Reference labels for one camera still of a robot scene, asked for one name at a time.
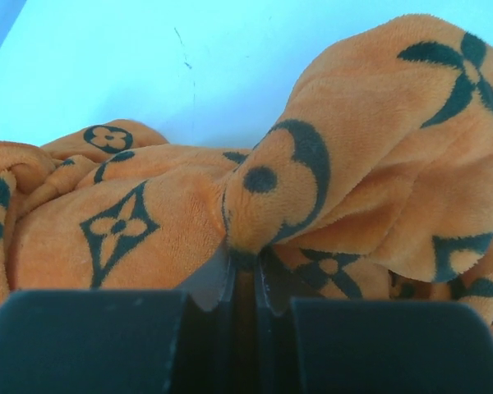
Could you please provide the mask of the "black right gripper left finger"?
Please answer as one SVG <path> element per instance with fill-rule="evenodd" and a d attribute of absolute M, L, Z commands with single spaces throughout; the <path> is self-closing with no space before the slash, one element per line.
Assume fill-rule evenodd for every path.
<path fill-rule="evenodd" d="M 18 291 L 0 308 L 0 393 L 227 393 L 225 250 L 171 291 Z"/>

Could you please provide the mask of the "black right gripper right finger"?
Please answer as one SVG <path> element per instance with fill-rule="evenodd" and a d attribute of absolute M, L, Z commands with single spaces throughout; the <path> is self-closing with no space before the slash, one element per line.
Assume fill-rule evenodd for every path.
<path fill-rule="evenodd" d="M 493 393 L 493 336 L 465 305 L 327 300 L 271 250 L 255 295 L 261 393 Z"/>

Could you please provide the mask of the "orange black patterned pillowcase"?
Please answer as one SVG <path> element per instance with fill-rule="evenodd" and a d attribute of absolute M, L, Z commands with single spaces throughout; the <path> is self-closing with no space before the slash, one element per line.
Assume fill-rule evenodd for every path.
<path fill-rule="evenodd" d="M 458 300 L 493 323 L 493 47 L 427 15 L 342 40 L 253 149 L 130 120 L 0 142 L 0 305 L 173 288 L 220 244 L 323 296 Z"/>

